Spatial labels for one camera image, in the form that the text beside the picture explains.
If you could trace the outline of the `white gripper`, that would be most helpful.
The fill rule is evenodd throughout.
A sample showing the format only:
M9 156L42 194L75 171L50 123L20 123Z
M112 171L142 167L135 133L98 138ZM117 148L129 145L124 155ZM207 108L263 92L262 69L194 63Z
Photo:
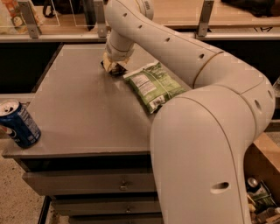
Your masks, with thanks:
M112 30L106 42L106 52L102 56L105 71L112 71L112 60L118 61L120 66L126 66L133 52L134 42Z

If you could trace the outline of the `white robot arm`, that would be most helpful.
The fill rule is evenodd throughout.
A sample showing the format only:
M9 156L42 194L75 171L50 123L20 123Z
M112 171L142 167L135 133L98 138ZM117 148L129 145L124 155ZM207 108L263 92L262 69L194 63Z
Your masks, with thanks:
M112 60L139 45L190 88L157 112L150 130L164 224L251 224L243 161L274 113L269 80L219 48L154 23L151 0L109 0L105 15Z

